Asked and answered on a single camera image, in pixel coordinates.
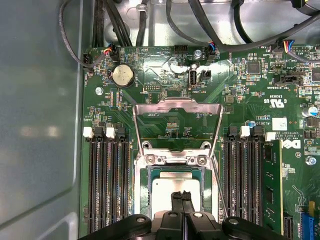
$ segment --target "integrated circuit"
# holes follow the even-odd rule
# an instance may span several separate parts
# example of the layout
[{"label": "integrated circuit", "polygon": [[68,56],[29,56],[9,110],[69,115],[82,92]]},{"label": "integrated circuit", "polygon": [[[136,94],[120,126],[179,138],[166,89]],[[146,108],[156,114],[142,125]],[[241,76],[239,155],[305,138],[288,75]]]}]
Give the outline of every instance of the integrated circuit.
[{"label": "integrated circuit", "polygon": [[246,72],[248,74],[260,74],[260,62],[259,61],[248,61],[246,64]]},{"label": "integrated circuit", "polygon": [[312,68],[311,72],[312,72],[312,81],[320,82],[320,67]]}]

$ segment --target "white slot latch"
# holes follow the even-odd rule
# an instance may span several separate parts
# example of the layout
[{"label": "white slot latch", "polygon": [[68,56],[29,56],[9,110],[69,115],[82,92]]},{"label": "white slot latch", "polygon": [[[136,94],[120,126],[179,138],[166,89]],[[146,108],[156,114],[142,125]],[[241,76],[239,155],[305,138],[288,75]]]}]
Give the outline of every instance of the white slot latch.
[{"label": "white slot latch", "polygon": [[85,138],[92,139],[94,137],[94,131],[92,130],[92,127],[90,126],[83,127],[83,136]]},{"label": "white slot latch", "polygon": [[105,131],[105,135],[107,138],[114,139],[116,136],[116,130],[114,127],[107,127]]},{"label": "white slot latch", "polygon": [[249,126],[241,126],[241,130],[239,132],[240,138],[245,138],[250,136],[250,127]]}]

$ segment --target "green circuit board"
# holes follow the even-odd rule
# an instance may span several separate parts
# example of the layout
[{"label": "green circuit board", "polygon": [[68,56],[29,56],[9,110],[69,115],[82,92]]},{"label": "green circuit board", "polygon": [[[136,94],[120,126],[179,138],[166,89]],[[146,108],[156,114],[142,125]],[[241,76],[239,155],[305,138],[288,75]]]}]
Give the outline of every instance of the green circuit board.
[{"label": "green circuit board", "polygon": [[[92,48],[87,54],[96,59],[103,50]],[[107,55],[93,71],[84,73],[83,127],[91,127],[94,134],[98,130],[115,128],[125,140],[119,144],[106,140],[102,145],[101,140],[93,143],[92,139],[83,137],[80,237],[134,214],[135,198],[140,198],[140,212],[150,215],[148,176],[158,173],[148,173],[147,169],[141,171],[140,196],[135,195],[134,162],[139,148],[133,107],[156,104],[169,97],[222,104],[223,115],[214,155],[224,194],[235,194],[223,196],[227,205],[229,201],[229,214],[252,218],[255,223],[280,234],[290,232],[288,227],[292,226],[291,239],[304,239],[306,232],[311,230],[315,237],[320,237],[320,115],[312,118],[302,115],[302,111],[310,107],[320,108],[320,64],[297,62],[285,53],[271,52],[267,46],[239,53],[216,50],[213,58],[207,47],[198,46],[187,46],[184,53],[177,53],[175,46],[121,47],[118,50],[118,62]],[[201,50],[200,58],[194,57],[195,50]],[[294,45],[292,51],[320,60],[318,45]],[[110,72],[119,64],[128,65],[134,72],[134,83],[128,88],[117,87],[111,78]],[[191,86],[188,77],[192,64],[196,64],[197,82]],[[103,93],[96,94],[96,88],[101,88]],[[217,119],[216,115],[187,113],[181,108],[166,114],[144,114],[139,116],[141,141],[172,151],[198,149],[212,138],[217,130],[214,124]],[[243,126],[263,133],[258,138],[249,137],[244,141],[239,135]],[[266,140],[267,135],[274,138]],[[240,150],[241,146],[244,149],[255,146],[257,164],[245,160],[247,155]],[[241,154],[244,156],[241,163],[236,163]],[[306,164],[306,158],[310,156],[318,162]],[[259,202],[258,206],[252,207],[260,208],[259,213],[256,210],[247,212],[239,207],[241,205],[234,204],[235,201],[248,204],[248,194],[243,189],[247,185],[238,186],[236,179],[247,182],[237,170],[251,168],[251,164],[256,169],[246,172],[245,176],[251,179],[250,182],[256,181],[255,189],[258,190],[253,191],[250,198],[252,202]],[[203,173],[202,191],[211,192],[211,171],[175,171],[190,171],[193,176]],[[211,193],[202,194],[202,211],[212,211],[211,200]],[[218,221],[221,221],[224,217],[221,199],[218,212]],[[98,221],[93,221],[93,214]],[[309,228],[302,221],[303,214],[313,220]]]}]

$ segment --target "ram slot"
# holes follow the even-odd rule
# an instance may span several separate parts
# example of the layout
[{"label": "ram slot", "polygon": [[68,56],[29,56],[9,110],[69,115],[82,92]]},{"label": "ram slot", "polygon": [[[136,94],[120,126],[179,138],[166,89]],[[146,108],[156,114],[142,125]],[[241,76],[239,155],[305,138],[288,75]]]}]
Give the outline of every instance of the ram slot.
[{"label": "ram slot", "polygon": [[234,216],[235,211],[235,162],[236,142],[233,137],[228,137],[224,144],[224,199],[228,215]]},{"label": "ram slot", "polygon": [[108,144],[103,144],[103,162],[102,162],[102,203],[101,203],[101,212],[102,212],[102,227],[106,227],[110,224],[109,214],[109,174],[108,174]]},{"label": "ram slot", "polygon": [[223,161],[223,196],[226,208],[228,210],[228,215],[230,215],[230,196],[229,196],[229,189],[230,189],[230,155],[229,149],[231,147],[231,142],[225,141],[224,142],[224,161]]},{"label": "ram slot", "polygon": [[117,158],[118,158],[118,144],[116,142],[108,143],[108,162],[109,162],[109,180],[110,180],[110,222],[117,221]]},{"label": "ram slot", "polygon": [[244,146],[241,139],[236,141],[236,154],[234,163],[234,191],[235,191],[235,216],[243,215],[243,162],[244,162]]},{"label": "ram slot", "polygon": [[129,201],[129,143],[121,143],[121,191],[120,191],[120,216],[122,219],[128,217]]},{"label": "ram slot", "polygon": [[103,163],[104,143],[100,140],[90,144],[89,156],[89,224],[88,232],[92,233],[102,227],[103,204]]},{"label": "ram slot", "polygon": [[240,153],[240,173],[241,173],[241,184],[240,184],[240,203],[242,204],[240,217],[248,220],[248,141],[246,138],[241,139]]},{"label": "ram slot", "polygon": [[246,206],[247,206],[247,220],[252,222],[252,216],[253,216],[253,181],[252,179],[254,176],[252,176],[252,169],[253,169],[253,153],[252,153],[252,142],[247,142],[247,158],[246,158],[246,182],[247,182],[247,188],[246,188]]},{"label": "ram slot", "polygon": [[258,137],[253,137],[250,144],[250,162],[251,162],[251,218],[250,221],[262,224],[262,206],[261,206],[261,142]]},{"label": "ram slot", "polygon": [[88,195],[88,233],[94,232],[93,228],[93,192],[94,192],[94,149],[96,148],[96,143],[90,141],[89,146],[89,195]]}]

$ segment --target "motherboard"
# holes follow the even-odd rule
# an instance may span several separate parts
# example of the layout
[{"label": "motherboard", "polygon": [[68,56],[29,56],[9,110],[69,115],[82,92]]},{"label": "motherboard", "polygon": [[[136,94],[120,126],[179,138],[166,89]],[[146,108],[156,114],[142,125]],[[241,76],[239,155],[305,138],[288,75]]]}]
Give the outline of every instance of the motherboard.
[{"label": "motherboard", "polygon": [[[319,45],[292,51],[320,60]],[[320,64],[270,46],[114,47],[83,84],[80,237],[168,211],[177,191],[220,222],[320,237]]]}]

